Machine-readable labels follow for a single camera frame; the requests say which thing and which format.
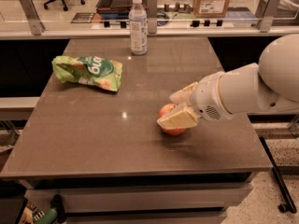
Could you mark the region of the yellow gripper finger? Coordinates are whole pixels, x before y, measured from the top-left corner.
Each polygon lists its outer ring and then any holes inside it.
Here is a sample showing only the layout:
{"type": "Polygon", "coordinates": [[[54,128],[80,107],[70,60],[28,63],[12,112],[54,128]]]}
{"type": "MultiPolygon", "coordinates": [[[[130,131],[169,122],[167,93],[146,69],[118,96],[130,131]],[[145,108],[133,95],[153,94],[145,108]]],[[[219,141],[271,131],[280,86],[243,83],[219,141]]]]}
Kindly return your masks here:
{"type": "Polygon", "coordinates": [[[185,129],[196,126],[198,118],[192,107],[165,105],[159,112],[157,123],[166,130],[185,129]]]}
{"type": "Polygon", "coordinates": [[[183,89],[172,93],[170,95],[170,100],[174,104],[186,103],[187,105],[190,105],[191,104],[191,94],[196,86],[197,86],[197,82],[193,82],[192,84],[184,87],[183,89]]]}

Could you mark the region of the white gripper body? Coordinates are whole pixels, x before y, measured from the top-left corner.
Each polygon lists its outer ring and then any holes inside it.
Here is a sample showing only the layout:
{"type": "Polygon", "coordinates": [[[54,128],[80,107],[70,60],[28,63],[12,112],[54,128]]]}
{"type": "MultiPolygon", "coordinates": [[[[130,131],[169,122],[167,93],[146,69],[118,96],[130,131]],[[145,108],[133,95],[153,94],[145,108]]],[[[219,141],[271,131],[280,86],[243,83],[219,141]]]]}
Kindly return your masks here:
{"type": "Polygon", "coordinates": [[[192,90],[191,104],[198,115],[205,120],[220,121],[233,117],[221,100],[220,78],[223,75],[223,72],[218,72],[204,77],[192,90]]]}

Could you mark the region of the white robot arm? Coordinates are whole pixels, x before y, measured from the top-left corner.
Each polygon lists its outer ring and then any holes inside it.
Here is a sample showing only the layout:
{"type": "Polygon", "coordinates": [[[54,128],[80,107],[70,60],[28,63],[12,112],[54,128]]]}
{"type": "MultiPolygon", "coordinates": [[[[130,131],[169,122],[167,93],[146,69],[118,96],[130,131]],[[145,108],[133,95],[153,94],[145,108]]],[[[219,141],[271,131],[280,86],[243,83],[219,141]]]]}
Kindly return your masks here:
{"type": "Polygon", "coordinates": [[[200,119],[238,114],[292,113],[299,108],[299,34],[271,42],[257,63],[217,72],[170,95],[174,107],[157,119],[165,130],[191,128],[200,119]]]}

